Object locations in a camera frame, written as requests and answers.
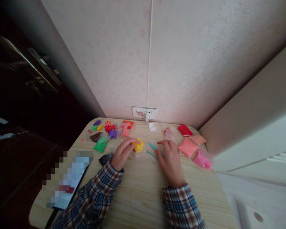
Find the wall outlet plate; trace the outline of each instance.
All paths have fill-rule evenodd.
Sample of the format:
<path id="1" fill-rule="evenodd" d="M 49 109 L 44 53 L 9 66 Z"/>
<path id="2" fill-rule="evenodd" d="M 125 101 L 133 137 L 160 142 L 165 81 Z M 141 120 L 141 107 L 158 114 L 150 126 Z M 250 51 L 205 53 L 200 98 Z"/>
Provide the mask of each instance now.
<path id="1" fill-rule="evenodd" d="M 156 108 L 132 107 L 132 110 L 133 110 L 133 116 L 136 118 L 145 119 L 144 113 L 150 113 L 149 119 L 152 119 L 152 120 L 156 119 L 156 115 L 157 115 Z"/>

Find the yellow clay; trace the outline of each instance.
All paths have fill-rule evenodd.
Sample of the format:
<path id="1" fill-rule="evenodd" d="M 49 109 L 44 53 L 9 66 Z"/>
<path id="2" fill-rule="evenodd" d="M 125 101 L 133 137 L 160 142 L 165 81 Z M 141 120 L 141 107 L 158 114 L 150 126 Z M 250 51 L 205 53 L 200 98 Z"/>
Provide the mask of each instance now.
<path id="1" fill-rule="evenodd" d="M 97 128 L 97 131 L 100 131 L 101 129 L 103 129 L 103 126 L 99 125 L 98 128 Z"/>
<path id="2" fill-rule="evenodd" d="M 137 140 L 139 140 L 141 142 L 141 144 L 138 144 L 138 143 L 135 143 L 133 142 L 132 144 L 134 144 L 134 151 L 136 153 L 141 153 L 143 151 L 143 146 L 144 146 L 144 143 L 141 141 L 141 139 L 137 138 Z"/>

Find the floral wallpaper pattern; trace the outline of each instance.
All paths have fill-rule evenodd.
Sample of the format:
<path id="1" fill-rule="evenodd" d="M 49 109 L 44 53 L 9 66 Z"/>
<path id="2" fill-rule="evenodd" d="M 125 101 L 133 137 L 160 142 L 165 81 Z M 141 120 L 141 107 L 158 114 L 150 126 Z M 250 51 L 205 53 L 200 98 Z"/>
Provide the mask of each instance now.
<path id="1" fill-rule="evenodd" d="M 107 117 L 203 124 L 286 42 L 286 0 L 41 0 Z"/>

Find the plaid shirt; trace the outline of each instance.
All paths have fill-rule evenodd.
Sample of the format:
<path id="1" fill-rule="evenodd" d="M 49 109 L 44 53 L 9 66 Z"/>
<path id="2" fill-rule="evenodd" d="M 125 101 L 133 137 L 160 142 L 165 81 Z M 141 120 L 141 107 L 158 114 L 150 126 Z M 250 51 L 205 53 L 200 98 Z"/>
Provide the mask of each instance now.
<path id="1" fill-rule="evenodd" d="M 78 197 L 56 219 L 52 228 L 101 228 L 124 169 L 115 170 L 107 162 Z M 163 202 L 171 228 L 206 228 L 188 184 L 163 190 Z"/>

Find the clay tool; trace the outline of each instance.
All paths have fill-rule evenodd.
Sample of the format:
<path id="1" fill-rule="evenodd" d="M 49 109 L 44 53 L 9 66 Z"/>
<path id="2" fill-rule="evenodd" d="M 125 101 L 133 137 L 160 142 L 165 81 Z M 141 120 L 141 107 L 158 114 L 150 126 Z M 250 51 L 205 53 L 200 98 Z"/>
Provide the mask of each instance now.
<path id="1" fill-rule="evenodd" d="M 155 158 L 159 159 L 156 155 L 152 154 L 151 152 L 147 151 L 148 154 L 153 155 Z"/>
<path id="2" fill-rule="evenodd" d="M 157 147 L 155 147 L 152 143 L 148 143 L 149 144 L 149 146 L 154 150 L 154 151 L 156 151 L 156 149 L 157 149 Z"/>

